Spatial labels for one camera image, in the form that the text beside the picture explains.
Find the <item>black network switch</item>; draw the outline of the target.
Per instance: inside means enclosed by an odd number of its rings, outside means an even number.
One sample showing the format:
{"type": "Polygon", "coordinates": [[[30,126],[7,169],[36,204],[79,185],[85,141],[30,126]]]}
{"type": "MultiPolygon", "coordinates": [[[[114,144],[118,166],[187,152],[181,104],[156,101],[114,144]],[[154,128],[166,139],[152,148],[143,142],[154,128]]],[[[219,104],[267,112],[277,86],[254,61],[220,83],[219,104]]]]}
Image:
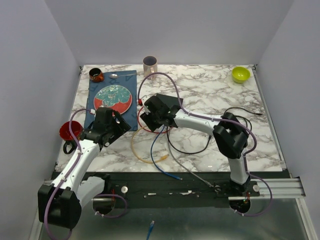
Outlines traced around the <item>black network switch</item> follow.
{"type": "Polygon", "coordinates": [[[181,108],[180,103],[178,101],[178,97],[164,95],[161,93],[157,93],[156,96],[167,106],[169,109],[177,108],[178,110],[181,108]]]}

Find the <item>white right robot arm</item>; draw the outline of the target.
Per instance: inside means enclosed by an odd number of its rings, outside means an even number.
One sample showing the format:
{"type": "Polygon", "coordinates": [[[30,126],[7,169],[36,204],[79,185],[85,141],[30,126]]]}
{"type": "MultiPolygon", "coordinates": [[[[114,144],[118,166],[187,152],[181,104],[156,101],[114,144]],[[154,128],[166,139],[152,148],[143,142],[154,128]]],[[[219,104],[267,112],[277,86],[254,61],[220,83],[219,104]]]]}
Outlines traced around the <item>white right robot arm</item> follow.
{"type": "Polygon", "coordinates": [[[222,118],[207,114],[186,113],[180,103],[182,98],[157,93],[146,101],[138,100],[144,108],[140,118],[151,131],[161,126],[188,128],[214,137],[220,153],[228,159],[230,191],[241,196],[248,190],[250,176],[245,167],[243,151],[248,145],[249,134],[237,118],[226,113],[222,118]]]}

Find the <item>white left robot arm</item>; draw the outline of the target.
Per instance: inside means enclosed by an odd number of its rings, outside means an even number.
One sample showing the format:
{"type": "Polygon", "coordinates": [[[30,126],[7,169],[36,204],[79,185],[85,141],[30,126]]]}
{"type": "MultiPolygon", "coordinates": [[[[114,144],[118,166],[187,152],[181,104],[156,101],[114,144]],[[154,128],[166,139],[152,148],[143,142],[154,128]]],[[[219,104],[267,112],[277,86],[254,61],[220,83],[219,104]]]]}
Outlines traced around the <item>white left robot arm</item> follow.
{"type": "Polygon", "coordinates": [[[69,121],[60,129],[67,141],[75,142],[75,150],[51,184],[44,184],[38,190],[38,217],[46,226],[51,224],[71,230],[77,225],[82,208],[93,197],[104,198],[110,194],[111,185],[104,179],[90,177],[85,183],[82,180],[102,148],[115,142],[131,127],[111,108],[99,107],[88,112],[95,116],[90,128],[84,129],[81,124],[73,128],[69,121]]]}

